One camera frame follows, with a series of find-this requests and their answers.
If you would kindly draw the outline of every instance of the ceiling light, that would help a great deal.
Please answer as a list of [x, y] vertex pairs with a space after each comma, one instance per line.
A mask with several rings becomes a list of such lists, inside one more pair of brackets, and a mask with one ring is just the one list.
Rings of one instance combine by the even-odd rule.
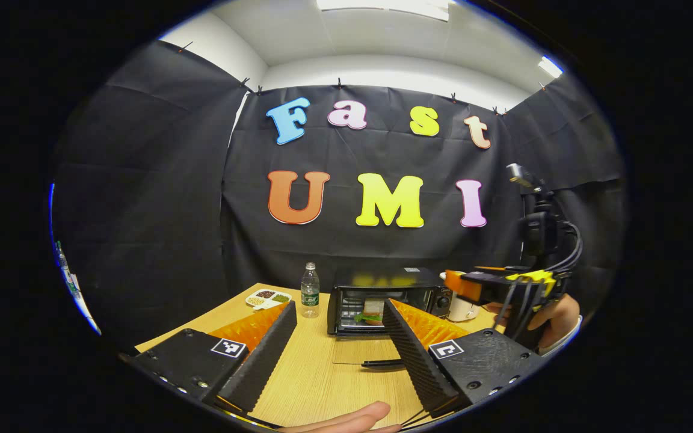
[[550, 74], [553, 78], [557, 78], [563, 73], [563, 69], [558, 68], [558, 65], [555, 65], [555, 63], [553, 63], [552, 60], [547, 57], [541, 58], [539, 67], [544, 69], [544, 71]]
[[336, 9], [387, 9], [448, 21], [448, 0], [317, 0], [321, 11]]

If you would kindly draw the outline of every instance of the white wall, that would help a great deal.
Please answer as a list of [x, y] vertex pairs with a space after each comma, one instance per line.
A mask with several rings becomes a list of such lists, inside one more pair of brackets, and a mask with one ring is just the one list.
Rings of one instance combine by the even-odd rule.
[[242, 81], [250, 78], [247, 85], [256, 88], [269, 66], [256, 54], [241, 36], [211, 12], [199, 14], [165, 33], [160, 38], [199, 55]]
[[397, 55], [335, 55], [291, 61], [267, 69], [264, 90], [295, 85], [379, 85], [426, 91], [470, 102], [499, 112], [511, 109], [531, 94], [481, 72], [440, 61]]

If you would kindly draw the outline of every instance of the black fabric backdrop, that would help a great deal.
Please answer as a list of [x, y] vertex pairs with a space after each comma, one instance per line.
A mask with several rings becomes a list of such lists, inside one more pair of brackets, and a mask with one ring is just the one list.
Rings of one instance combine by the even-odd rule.
[[[266, 111], [306, 97], [303, 137], [282, 146]], [[333, 104], [354, 99], [368, 108], [368, 127], [355, 131], [330, 125]], [[440, 132], [422, 137], [410, 131], [410, 109], [438, 113]], [[474, 146], [463, 120], [477, 115], [487, 124], [491, 148]], [[543, 178], [556, 191], [560, 210], [580, 227], [585, 253], [570, 293], [586, 318], [602, 301], [613, 277], [624, 233], [623, 167], [605, 119], [578, 85], [562, 76], [509, 110], [492, 110], [417, 91], [335, 85], [281, 88], [253, 95], [245, 104], [229, 147], [223, 186], [222, 230], [229, 287], [234, 293], [255, 282], [297, 287], [306, 261], [317, 264], [323, 291], [330, 291], [339, 266], [426, 266], [472, 269], [515, 264], [520, 257], [517, 220], [527, 190], [509, 183], [511, 162]], [[308, 171], [329, 173], [322, 214], [303, 226], [282, 224], [267, 209], [272, 170], [299, 177], [291, 207], [306, 205]], [[421, 228], [360, 227], [360, 173], [379, 173], [393, 190], [402, 176], [419, 176]], [[459, 224], [462, 197], [455, 183], [483, 184], [484, 227]], [[526, 197], [526, 209], [532, 198]], [[565, 245], [558, 255], [568, 253]], [[530, 257], [523, 263], [530, 264]]]
[[55, 239], [101, 332], [123, 348], [229, 296], [220, 182], [246, 90], [157, 41], [85, 103], [57, 148]]

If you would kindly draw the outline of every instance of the blue letter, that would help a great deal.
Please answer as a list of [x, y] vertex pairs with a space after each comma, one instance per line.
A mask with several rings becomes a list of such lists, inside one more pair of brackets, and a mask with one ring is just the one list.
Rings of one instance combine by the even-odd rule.
[[306, 115], [298, 107], [306, 108], [308, 106], [308, 99], [299, 98], [266, 112], [266, 115], [274, 120], [274, 126], [277, 126], [277, 132], [280, 134], [277, 137], [277, 144], [288, 143], [303, 135], [303, 129], [297, 128], [294, 122], [297, 121], [300, 125], [306, 123]]

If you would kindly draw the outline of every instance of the divided food tray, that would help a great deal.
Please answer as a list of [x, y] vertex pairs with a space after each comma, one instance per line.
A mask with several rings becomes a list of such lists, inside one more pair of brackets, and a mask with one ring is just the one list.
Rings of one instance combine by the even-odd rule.
[[253, 307], [253, 310], [266, 310], [276, 305], [291, 300], [288, 293], [277, 290], [261, 289], [245, 298], [245, 303]]

